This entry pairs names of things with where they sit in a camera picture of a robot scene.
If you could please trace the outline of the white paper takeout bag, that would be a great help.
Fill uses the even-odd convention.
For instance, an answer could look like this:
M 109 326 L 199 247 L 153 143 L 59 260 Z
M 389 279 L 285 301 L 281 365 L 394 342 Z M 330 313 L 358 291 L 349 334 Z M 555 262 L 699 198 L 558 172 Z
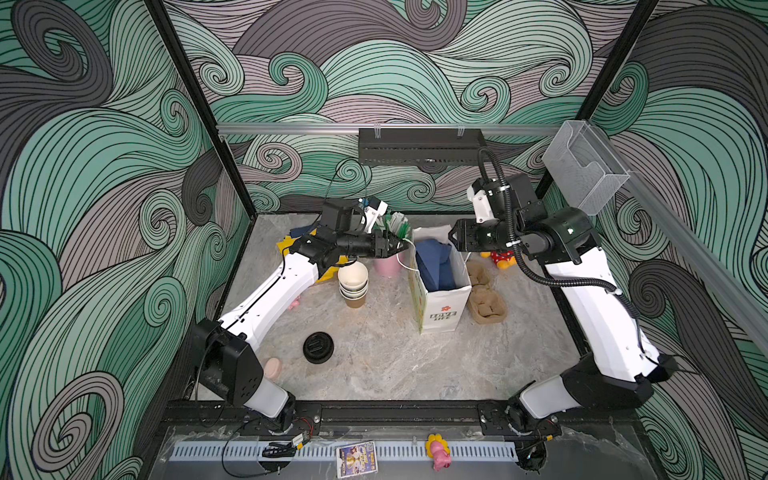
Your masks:
M 407 270 L 408 285 L 415 309 L 415 319 L 421 334 L 454 331 L 461 319 L 471 292 L 465 257 L 448 239 L 450 227 L 418 227 L 411 236 L 409 249 L 398 254 Z M 451 264 L 457 288 L 451 291 L 428 292 L 422 282 L 416 262 L 416 243 L 435 239 L 452 247 Z

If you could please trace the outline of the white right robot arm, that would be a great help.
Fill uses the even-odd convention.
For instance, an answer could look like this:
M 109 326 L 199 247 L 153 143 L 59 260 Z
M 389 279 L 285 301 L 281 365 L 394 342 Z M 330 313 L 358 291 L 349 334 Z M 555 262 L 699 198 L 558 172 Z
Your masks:
M 528 431 L 557 412 L 636 409 L 669 380 L 676 360 L 660 352 L 640 314 L 614 283 L 600 235 L 575 207 L 547 211 L 529 178 L 507 176 L 497 156 L 479 149 L 480 177 L 468 190 L 475 217 L 449 233 L 462 252 L 510 254 L 531 281 L 562 290 L 589 351 L 550 379 L 533 382 L 509 400 L 513 425 Z

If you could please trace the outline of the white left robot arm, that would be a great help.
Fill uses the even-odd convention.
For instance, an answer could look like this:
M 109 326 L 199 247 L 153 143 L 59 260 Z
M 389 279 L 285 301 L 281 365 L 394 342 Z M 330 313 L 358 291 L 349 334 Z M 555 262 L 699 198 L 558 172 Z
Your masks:
M 376 227 L 388 204 L 376 197 L 327 200 L 319 217 L 290 245 L 281 263 L 245 300 L 218 319 L 193 328 L 198 349 L 196 381 L 234 407 L 288 422 L 294 398 L 268 380 L 256 352 L 271 327 L 305 290 L 346 257 L 389 258 L 405 241 Z

